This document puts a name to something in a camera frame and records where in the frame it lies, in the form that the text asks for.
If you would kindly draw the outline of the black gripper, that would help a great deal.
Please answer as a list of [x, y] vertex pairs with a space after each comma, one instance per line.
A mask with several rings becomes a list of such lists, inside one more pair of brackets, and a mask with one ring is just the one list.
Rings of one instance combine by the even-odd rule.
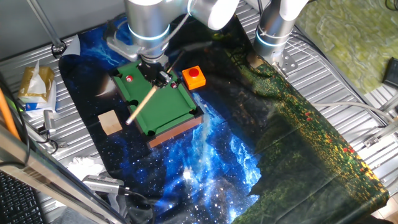
[[172, 77], [164, 71], [164, 67], [160, 63], [147, 63], [141, 61], [137, 65], [137, 69], [141, 72], [142, 76], [157, 89], [166, 86], [172, 80]]

